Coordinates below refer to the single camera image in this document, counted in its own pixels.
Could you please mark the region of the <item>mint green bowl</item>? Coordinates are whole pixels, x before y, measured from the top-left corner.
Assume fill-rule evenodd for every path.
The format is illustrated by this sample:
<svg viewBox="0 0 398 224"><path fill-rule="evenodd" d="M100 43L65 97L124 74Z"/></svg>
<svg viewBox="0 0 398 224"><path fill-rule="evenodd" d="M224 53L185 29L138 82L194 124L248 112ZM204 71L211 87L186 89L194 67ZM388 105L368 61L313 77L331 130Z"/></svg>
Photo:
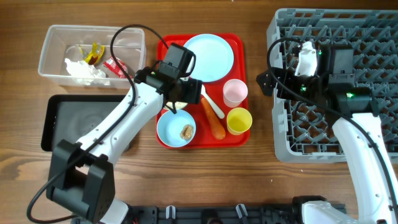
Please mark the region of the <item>mint green bowl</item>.
<svg viewBox="0 0 398 224"><path fill-rule="evenodd" d="M188 105L188 103L184 103L184 102L179 102L179 101L177 101L177 102L175 102L175 103L173 103L173 102L167 102L166 103L166 105L164 106L164 109L165 110L169 110L170 108L173 108L173 106L175 106L175 109L176 110L182 110L182 109L184 109L184 107L186 107Z"/></svg>

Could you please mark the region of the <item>light blue bowl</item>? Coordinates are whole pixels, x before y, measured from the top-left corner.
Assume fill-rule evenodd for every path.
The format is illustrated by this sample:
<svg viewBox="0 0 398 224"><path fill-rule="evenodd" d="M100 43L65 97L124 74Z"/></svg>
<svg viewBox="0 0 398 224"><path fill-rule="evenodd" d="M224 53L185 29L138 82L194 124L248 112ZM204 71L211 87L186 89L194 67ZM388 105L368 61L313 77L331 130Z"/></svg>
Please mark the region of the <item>light blue bowl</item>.
<svg viewBox="0 0 398 224"><path fill-rule="evenodd" d="M180 137L180 132L186 124L191 124L194 128L193 137L186 141ZM190 143L195 134L197 126L193 116L185 110L177 110L176 114L171 111L165 112L157 122L156 131L161 143L168 147L183 147Z"/></svg>

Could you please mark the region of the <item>brown food lump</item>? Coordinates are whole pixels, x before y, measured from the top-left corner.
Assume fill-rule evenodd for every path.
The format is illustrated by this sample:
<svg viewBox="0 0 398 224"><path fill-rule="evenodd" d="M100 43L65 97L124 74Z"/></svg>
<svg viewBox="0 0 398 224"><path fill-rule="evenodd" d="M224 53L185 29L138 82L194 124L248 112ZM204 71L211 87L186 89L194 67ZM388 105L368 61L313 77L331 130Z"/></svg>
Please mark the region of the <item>brown food lump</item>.
<svg viewBox="0 0 398 224"><path fill-rule="evenodd" d="M180 137L183 140L188 141L193 137L193 131L194 131L193 126L191 124L186 124L183 127L182 131L180 132Z"/></svg>

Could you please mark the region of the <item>orange carrot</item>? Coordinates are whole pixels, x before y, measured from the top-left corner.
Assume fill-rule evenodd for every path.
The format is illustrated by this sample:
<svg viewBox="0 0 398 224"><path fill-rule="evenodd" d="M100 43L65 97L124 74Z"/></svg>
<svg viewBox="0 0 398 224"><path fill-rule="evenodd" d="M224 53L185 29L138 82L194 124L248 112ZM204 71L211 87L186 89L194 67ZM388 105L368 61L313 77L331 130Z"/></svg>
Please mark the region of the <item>orange carrot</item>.
<svg viewBox="0 0 398 224"><path fill-rule="evenodd" d="M226 131L225 131L224 127L222 126L222 124L220 123L217 115L213 111L210 103L208 102L208 100L206 98L203 97L201 99L201 104L205 110L205 114L208 119L213 137L217 140L224 139L226 137Z"/></svg>

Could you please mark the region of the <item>red snack wrapper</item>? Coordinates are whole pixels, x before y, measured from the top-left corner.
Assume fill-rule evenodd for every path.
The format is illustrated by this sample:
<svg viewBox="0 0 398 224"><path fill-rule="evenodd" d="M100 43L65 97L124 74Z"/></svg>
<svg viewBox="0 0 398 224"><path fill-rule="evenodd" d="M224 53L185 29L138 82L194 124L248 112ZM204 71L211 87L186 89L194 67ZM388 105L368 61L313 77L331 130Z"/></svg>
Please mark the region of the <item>red snack wrapper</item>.
<svg viewBox="0 0 398 224"><path fill-rule="evenodd" d="M122 71L124 70L126 73L128 72L128 66L119 58L117 58L118 63L122 68L120 68L114 59L110 57L102 64L102 71L107 74L108 78L125 78L125 73Z"/></svg>

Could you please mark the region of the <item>yellow silver foil wrapper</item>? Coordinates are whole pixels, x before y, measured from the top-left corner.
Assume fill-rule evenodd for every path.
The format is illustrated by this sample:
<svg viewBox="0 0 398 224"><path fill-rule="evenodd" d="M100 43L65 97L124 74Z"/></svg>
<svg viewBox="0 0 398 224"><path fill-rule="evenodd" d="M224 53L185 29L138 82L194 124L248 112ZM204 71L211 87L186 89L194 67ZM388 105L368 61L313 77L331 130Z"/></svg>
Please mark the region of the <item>yellow silver foil wrapper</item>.
<svg viewBox="0 0 398 224"><path fill-rule="evenodd" d="M91 50L87 52L81 45L78 45L83 60L88 65L96 65L102 58L105 52L105 46L93 42Z"/></svg>

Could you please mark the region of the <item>white napkin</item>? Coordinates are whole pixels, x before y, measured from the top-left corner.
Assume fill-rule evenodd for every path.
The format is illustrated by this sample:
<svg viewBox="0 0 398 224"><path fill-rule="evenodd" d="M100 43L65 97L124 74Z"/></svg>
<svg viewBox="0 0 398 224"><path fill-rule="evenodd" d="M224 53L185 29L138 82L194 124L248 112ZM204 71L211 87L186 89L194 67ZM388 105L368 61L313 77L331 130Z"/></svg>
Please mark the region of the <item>white napkin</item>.
<svg viewBox="0 0 398 224"><path fill-rule="evenodd" d="M110 85L110 82L106 79L104 71L95 68L93 65L88 65L84 60L73 62L69 58L66 58L65 63L67 65L67 72L75 79L77 84Z"/></svg>

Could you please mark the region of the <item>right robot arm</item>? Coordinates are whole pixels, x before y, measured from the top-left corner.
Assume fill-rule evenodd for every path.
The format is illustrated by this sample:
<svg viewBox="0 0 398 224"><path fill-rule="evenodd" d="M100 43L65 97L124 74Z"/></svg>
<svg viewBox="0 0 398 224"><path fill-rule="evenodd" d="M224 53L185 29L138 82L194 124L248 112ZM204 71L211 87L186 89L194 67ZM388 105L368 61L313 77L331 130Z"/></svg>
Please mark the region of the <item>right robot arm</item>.
<svg viewBox="0 0 398 224"><path fill-rule="evenodd" d="M322 197L295 197L299 223L397 223L397 177L382 138L377 100L354 85L354 50L350 45L299 42L294 72L268 65L256 77L266 96L321 108L337 138L353 181L358 219L333 208Z"/></svg>

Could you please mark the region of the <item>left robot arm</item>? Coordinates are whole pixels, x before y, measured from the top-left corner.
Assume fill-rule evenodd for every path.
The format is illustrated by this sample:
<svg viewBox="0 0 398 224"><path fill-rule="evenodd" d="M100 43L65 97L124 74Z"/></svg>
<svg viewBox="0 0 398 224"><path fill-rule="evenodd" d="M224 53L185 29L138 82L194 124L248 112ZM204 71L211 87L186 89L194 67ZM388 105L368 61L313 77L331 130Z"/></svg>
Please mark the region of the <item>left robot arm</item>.
<svg viewBox="0 0 398 224"><path fill-rule="evenodd" d="M114 166L141 128L168 102L199 103L202 82L190 79L196 56L172 43L163 60L137 71L120 104L75 143L52 151L46 197L90 223L127 223L129 206L116 199Z"/></svg>

